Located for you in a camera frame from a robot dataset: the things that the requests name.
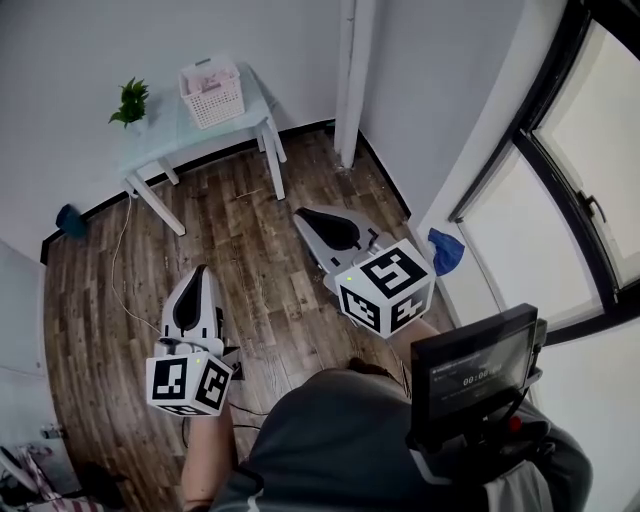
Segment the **black window frame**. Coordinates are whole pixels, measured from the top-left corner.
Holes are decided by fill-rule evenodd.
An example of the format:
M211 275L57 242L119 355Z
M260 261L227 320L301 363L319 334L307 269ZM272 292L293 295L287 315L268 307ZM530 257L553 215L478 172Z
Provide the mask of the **black window frame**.
M592 21L602 25L640 60L638 9L625 0L568 0L547 56L524 102L448 218L450 222L464 221L464 211L497 172L498 162L515 146L558 205L584 255L602 303L601 314L550 331L547 345L582 338L640 317L640 278L622 288L618 286L613 266L592 221L595 215L591 209L592 198L573 190L533 133L569 76Z

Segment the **white pillar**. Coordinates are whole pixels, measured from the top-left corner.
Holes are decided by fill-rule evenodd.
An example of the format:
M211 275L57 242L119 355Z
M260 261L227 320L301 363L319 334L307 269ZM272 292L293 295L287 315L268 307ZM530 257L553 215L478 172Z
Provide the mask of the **white pillar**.
M356 1L353 51L351 54L351 70L349 71L349 90L347 92L347 113L340 151L342 166L348 169L353 165L353 157L358 140L358 127L360 126L360 116L364 105L364 89L367 82L375 14L376 0Z
M349 68L353 49L353 24L356 0L342 0L340 3L340 54L338 60L338 101L336 103L336 130L333 136L333 149L340 154L344 137L344 123L347 110L347 91L349 90Z

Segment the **window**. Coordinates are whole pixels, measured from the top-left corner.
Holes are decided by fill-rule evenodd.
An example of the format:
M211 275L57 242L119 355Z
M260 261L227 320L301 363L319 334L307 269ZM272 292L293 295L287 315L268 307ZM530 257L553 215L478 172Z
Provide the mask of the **window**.
M550 321L548 344L640 316L639 57L635 8L569 0L516 118L449 218L498 302L528 300ZM497 231L512 233L508 262L490 243Z

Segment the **black baseboard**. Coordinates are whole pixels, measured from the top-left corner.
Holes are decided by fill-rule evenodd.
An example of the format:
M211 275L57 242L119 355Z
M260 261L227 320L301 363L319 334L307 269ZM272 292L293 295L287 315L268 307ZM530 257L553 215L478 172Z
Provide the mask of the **black baseboard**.
M318 121L316 123L311 123L311 124L307 124L307 125L304 125L304 126L298 126L296 128L290 128L288 130L283 130L283 131L280 132L280 138L282 140L287 140L287 139L291 139L293 137L297 137L298 135L302 135L304 133L310 133L310 132L315 132L315 131L319 131L319 130L325 130L326 132L331 133L331 132L333 132L333 125L332 125L333 122L334 122L333 119L327 119L326 121ZM407 203L405 203L404 199L400 195L400 192L398 192L398 189L396 188L395 184L391 180L391 177L389 176L389 173L382 166L382 163L380 162L380 160L376 156L375 152L371 148L371 145L362 136L362 133L358 133L358 140L360 142L362 142L362 144L365 146L365 148L367 149L367 151L371 155L371 158L373 158L373 161L376 164L376 166L378 167L378 169L380 170L380 173L382 174L382 176L384 177L385 181L387 182L387 184L389 185L389 187L393 191L394 195L398 199L398 202L400 203L400 206L402 207L402 210L404 211L405 215L407 215L407 217L409 217L411 215L411 212L409 211L409 208L407 207ZM174 169L174 171L176 172L176 174L180 175L180 174L183 174L185 172L197 169L198 167L202 167L203 165L210 164L211 162L214 162L216 160L220 160L222 158L226 158L228 156L234 155L235 153L239 153L240 151L245 151L247 149L253 149L253 148L257 148L257 147L258 147L258 145L257 145L255 140L249 140L249 141L246 141L246 142L241 142L240 144L236 144L234 146L230 146L228 148L221 149L220 151L215 151L215 152L210 153L208 155L205 155L205 156L203 156L201 158L197 158L196 160L192 160L191 162L187 162L186 164L179 165L178 167L176 167ZM168 179L168 177L167 177L166 174L160 173L157 176L154 176L153 178L148 179L147 180L147 184L150 187L152 187L154 185L157 185L158 183L162 183L163 181L165 181L167 179ZM126 192L120 192L119 194L116 194L115 196L110 197L106 201L103 201L102 203L100 203L99 205L95 206L94 208L91 208L90 210L87 210L86 212L84 212L81 215L81 218L83 220L87 221L91 217L96 215L97 213L100 213L101 211L105 210L106 208L109 208L110 206L113 206L114 204L116 204L116 203L118 203L118 202L120 202L120 201L122 201L123 199L126 199L126 198L127 198L127 193ZM47 264L47 261L49 259L49 245L51 245L51 243L53 241L55 241L58 238L60 238L63 234L64 234L63 231L59 229L58 231L53 233L51 236L49 236L48 238L46 238L45 240L42 241L42 249L40 251L40 263L42 263L43 265Z

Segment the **table leg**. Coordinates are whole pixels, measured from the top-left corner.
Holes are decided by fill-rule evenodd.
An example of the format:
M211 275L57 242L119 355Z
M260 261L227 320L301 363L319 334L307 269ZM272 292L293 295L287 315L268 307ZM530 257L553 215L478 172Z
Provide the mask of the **table leg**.
M127 194L129 194L133 199L136 199L138 197L136 190L131 186L131 183L129 183L126 178L124 178L120 182L120 184L122 185L122 188L124 189L124 191Z
M273 140L276 143L276 150L278 151L278 158L282 163L287 161L287 155L284 154L284 148L282 147L282 141L280 140L280 134L278 133L278 128L276 128L276 123L273 120L273 117L267 117L267 125L271 130L271 134L273 135Z
M127 176L127 181L129 184L136 189L138 195L144 199L154 211L160 215L163 221L165 221L171 229L173 229L178 236L182 236L186 233L186 230L182 223L176 219L176 217L171 213L171 210L165 206L165 204L160 201L160 198L155 194L153 190L149 188L149 185L145 183L145 181L138 176L137 172L134 172Z
M158 158L157 163L160 166L160 169L162 169L162 172L167 175L169 181L171 181L173 185L177 185L178 183L180 183L180 178L178 178L176 171L173 170L173 167L171 167L169 161L165 157Z
M256 140L258 141L258 149L260 150L260 153L264 153L264 140L262 140L262 133L260 131L260 128L256 128L255 132Z
M273 180L276 197L278 199L284 199L284 186L282 185L282 176L280 176L280 165L278 164L276 145L273 140L273 135L271 135L271 130L266 123L262 124L262 138L264 139L264 147L267 151L267 161L269 162L269 170L271 171L271 179Z

